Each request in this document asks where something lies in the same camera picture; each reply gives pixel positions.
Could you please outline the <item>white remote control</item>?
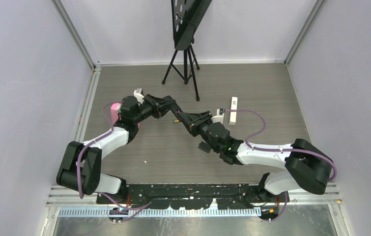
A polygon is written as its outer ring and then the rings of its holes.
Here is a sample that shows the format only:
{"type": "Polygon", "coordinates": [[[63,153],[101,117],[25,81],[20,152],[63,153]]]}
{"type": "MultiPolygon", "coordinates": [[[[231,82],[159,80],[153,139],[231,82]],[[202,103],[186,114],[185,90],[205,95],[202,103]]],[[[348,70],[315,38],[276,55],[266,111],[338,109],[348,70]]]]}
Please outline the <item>white remote control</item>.
{"type": "Polygon", "coordinates": [[[229,124],[230,125],[235,125],[236,120],[237,120],[237,103],[238,103],[238,98],[237,97],[232,97],[231,98],[231,105],[230,105],[230,116],[229,116],[229,124]]]}

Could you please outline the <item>black remote battery cover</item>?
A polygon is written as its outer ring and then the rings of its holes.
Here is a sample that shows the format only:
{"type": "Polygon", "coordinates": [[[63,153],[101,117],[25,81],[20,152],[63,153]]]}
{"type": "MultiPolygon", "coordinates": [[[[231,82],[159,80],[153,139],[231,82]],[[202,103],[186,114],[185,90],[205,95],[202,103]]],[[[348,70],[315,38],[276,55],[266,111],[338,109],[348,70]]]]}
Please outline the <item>black remote battery cover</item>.
{"type": "Polygon", "coordinates": [[[206,153],[211,152],[211,147],[205,142],[200,142],[198,148],[206,153]]]}

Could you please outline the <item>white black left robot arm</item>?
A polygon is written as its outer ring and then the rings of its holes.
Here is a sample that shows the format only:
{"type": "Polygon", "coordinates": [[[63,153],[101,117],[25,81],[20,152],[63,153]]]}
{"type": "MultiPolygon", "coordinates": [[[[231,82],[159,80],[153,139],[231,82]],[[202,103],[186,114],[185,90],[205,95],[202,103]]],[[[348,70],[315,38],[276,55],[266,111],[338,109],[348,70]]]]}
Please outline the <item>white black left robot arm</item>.
{"type": "Polygon", "coordinates": [[[157,98],[145,95],[126,96],[119,102],[116,121],[109,131],[85,142],[70,142],[65,150],[57,172],[58,185],[84,195],[108,193],[115,203],[123,203],[128,191],[123,179],[101,172],[102,159],[108,154],[129,144],[139,131],[139,124],[148,117],[161,118],[176,101],[170,97],[157,98]]]}

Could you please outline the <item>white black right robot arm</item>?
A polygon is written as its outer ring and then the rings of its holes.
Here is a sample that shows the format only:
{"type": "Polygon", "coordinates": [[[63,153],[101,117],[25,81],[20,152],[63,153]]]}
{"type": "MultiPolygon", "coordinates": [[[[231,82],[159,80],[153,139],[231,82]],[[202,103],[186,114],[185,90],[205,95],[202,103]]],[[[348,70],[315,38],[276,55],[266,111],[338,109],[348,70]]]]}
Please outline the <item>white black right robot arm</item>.
{"type": "Polygon", "coordinates": [[[264,202],[295,189],[322,195],[327,183],[337,176],[334,161],[304,139],[277,146],[254,144],[232,137],[222,124],[222,115],[181,110],[174,111],[174,115],[192,136],[201,136],[201,150],[214,151],[225,163],[279,168],[279,172],[265,173],[258,184],[257,195],[264,202]]]}

